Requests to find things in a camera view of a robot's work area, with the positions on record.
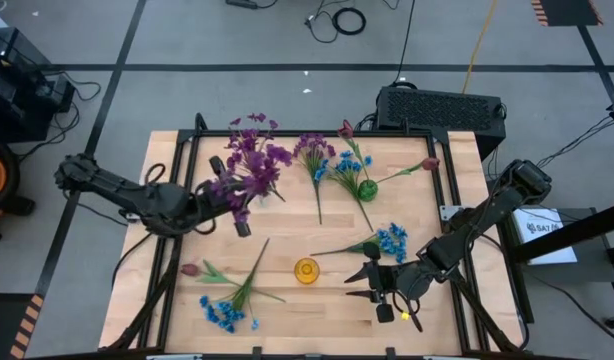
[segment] red tulip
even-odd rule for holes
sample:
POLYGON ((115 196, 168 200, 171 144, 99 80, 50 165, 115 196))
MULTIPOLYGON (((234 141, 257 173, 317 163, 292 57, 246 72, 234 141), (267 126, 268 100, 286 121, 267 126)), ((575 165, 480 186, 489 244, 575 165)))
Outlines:
POLYGON ((435 170, 438 168, 438 165, 440 164, 440 160, 436 158, 426 158, 425 160, 422 161, 422 164, 423 164, 423 169, 425 170, 435 170))
POLYGON ((185 264, 180 269, 180 272, 187 276, 198 276, 200 269, 195 264, 185 264))
POLYGON ((338 136, 343 139, 351 139, 354 137, 354 128, 351 126, 349 121, 343 120, 343 127, 338 129, 338 136))

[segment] wooden tabletop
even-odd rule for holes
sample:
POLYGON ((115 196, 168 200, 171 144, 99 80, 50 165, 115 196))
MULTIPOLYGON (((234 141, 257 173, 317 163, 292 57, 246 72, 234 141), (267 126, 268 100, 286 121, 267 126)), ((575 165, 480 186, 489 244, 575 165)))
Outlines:
MULTIPOLYGON (((176 132, 153 132, 146 153, 143 172, 155 163, 171 162, 176 132)), ((292 149, 297 139, 277 138, 276 144, 292 149)), ((328 139, 339 151, 345 150, 339 139, 328 139)), ((371 154, 374 164, 368 169, 374 179, 394 174, 416 164, 427 156, 424 139, 358 138, 363 153, 371 154)), ((487 197, 487 187, 472 133, 450 133, 451 151, 464 205, 475 206, 487 197)), ((213 178, 208 159, 229 156, 224 149, 226 138, 202 138, 194 173, 195 183, 213 178)), ((183 156, 184 178, 189 146, 183 156)), ((442 150, 437 146, 442 159, 442 150)), ((441 175, 446 203, 450 204, 445 166, 441 175)), ((421 299, 418 314, 424 332, 419 333, 411 321, 398 317, 392 323, 376 320, 375 305, 363 298, 346 296, 351 290, 365 290, 366 281, 344 284, 357 272, 366 258, 358 254, 336 254, 316 257, 321 275, 312 285, 302 285, 294 277, 296 261, 308 254, 338 249, 371 235, 358 205, 338 184, 325 181, 321 185, 323 224, 319 225, 316 201, 307 171, 295 163, 282 167, 278 190, 287 200, 276 197, 250 204, 249 223, 252 235, 239 238, 231 215, 217 219, 217 230, 208 236, 196 233, 183 240, 181 264, 210 261, 229 278, 242 283, 251 270, 264 241, 269 245, 261 260, 256 288, 285 299, 280 303, 268 297, 253 295, 252 308, 260 319, 260 328, 252 331, 251 315, 236 325, 236 333, 228 334, 205 320, 199 298, 208 295, 218 299, 234 291, 227 285, 207 285, 178 274, 174 305, 169 324, 167 352, 251 353, 262 346, 266 354, 385 354, 386 347, 395 347, 399 355, 460 354, 456 324, 448 283, 432 284, 421 299)), ((390 222, 403 225, 409 233, 408 261, 429 239, 441 234, 432 177, 418 171, 380 184, 376 199, 365 204, 374 229, 386 228, 390 222)), ((141 225, 130 225, 123 252, 145 235, 141 225)), ((497 239, 494 229, 487 234, 497 239)), ((156 246, 150 240, 129 256, 118 272, 111 295, 100 345, 109 345, 131 322, 145 301, 145 293, 156 246)), ((509 279, 502 255, 493 246, 477 241, 473 250, 474 266, 480 295, 485 308, 498 326, 515 344, 522 342, 509 279)), ((383 257, 381 263, 395 263, 383 257)), ((466 318, 472 325, 472 313, 466 318)), ((160 307, 154 312, 150 344, 160 320, 160 307)), ((470 330, 472 347, 477 348, 475 330, 470 330)))

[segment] yellow wire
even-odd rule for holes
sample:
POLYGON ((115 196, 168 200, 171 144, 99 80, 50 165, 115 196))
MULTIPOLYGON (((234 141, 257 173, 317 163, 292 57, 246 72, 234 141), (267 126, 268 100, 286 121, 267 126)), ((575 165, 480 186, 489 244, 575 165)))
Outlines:
POLYGON ((489 27, 489 23, 491 22, 491 18, 494 16, 494 11, 496 10, 496 6, 498 5, 498 0, 492 0, 491 7, 489 8, 489 14, 487 14, 487 19, 485 20, 485 25, 483 26, 482 31, 480 32, 480 36, 478 36, 478 42, 476 42, 476 47, 474 51, 471 53, 471 60, 469 61, 469 68, 467 69, 467 77, 465 78, 465 83, 463 84, 462 94, 467 91, 467 86, 469 85, 469 80, 471 79, 471 69, 474 67, 474 63, 476 62, 476 54, 478 54, 478 49, 480 49, 480 43, 487 32, 487 28, 489 27))

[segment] gray floor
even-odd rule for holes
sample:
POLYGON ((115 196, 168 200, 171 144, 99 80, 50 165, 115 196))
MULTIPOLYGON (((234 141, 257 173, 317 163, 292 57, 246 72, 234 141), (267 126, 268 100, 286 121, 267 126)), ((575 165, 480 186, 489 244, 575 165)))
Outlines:
MULTIPOLYGON (((225 6, 222 0, 148 0, 127 63, 397 63, 410 2, 403 0, 397 11, 377 0, 355 2, 368 17, 366 31, 324 45, 315 42, 302 24, 318 6, 317 0, 279 0, 277 6, 256 12, 225 6)), ((0 15, 54 63, 114 64, 136 3, 12 0, 0 15)), ((605 63, 614 65, 614 0, 595 3, 605 26, 589 31, 605 63)), ((406 63, 467 64, 489 4, 489 0, 418 0, 406 63)), ((331 36, 331 31, 327 24, 317 24, 319 36, 331 36)), ((500 1, 478 63, 593 65, 578 30, 540 26, 529 0, 500 1)), ((71 75, 100 82, 104 93, 111 73, 71 75)), ((96 157, 104 167, 137 179, 149 133, 189 128, 196 112, 213 129, 252 111, 266 112, 286 129, 333 129, 340 119, 355 122, 373 111, 377 91, 394 76, 392 71, 124 72, 96 157)), ((442 91, 459 91, 464 80, 461 72, 402 76, 419 88, 442 91)), ((500 96, 508 106, 501 166, 514 158, 537 161, 555 152, 604 117, 609 104, 596 73, 475 73, 469 92, 500 96)), ((0 222, 6 234, 0 243, 0 292, 34 291, 65 204, 53 184, 53 171, 64 155, 84 149, 101 100, 102 95, 78 102, 79 127, 64 143, 43 148, 23 165, 20 192, 35 199, 38 209, 29 218, 0 222)), ((546 205, 598 209, 614 205, 614 128, 546 170, 554 178, 546 205)), ((110 214, 114 211, 93 196, 81 201, 110 214)), ((96 348, 123 234, 124 228, 77 210, 29 356, 96 348)), ((614 245, 614 234, 610 242, 614 245)), ((531 280, 527 285, 537 318, 530 325, 529 349, 545 355, 614 359, 614 341, 566 298, 531 280)), ((614 315, 608 285, 566 288, 597 317, 614 315)))

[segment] small yellow container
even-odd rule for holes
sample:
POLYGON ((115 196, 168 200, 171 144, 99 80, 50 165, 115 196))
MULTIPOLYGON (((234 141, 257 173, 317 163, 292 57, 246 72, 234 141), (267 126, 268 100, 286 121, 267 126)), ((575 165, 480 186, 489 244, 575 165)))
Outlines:
POLYGON ((294 275, 296 275, 296 279, 298 279, 298 281, 300 281, 302 284, 309 285, 318 279, 318 275, 320 275, 320 268, 318 267, 316 260, 311 258, 303 258, 298 260, 294 266, 294 275))

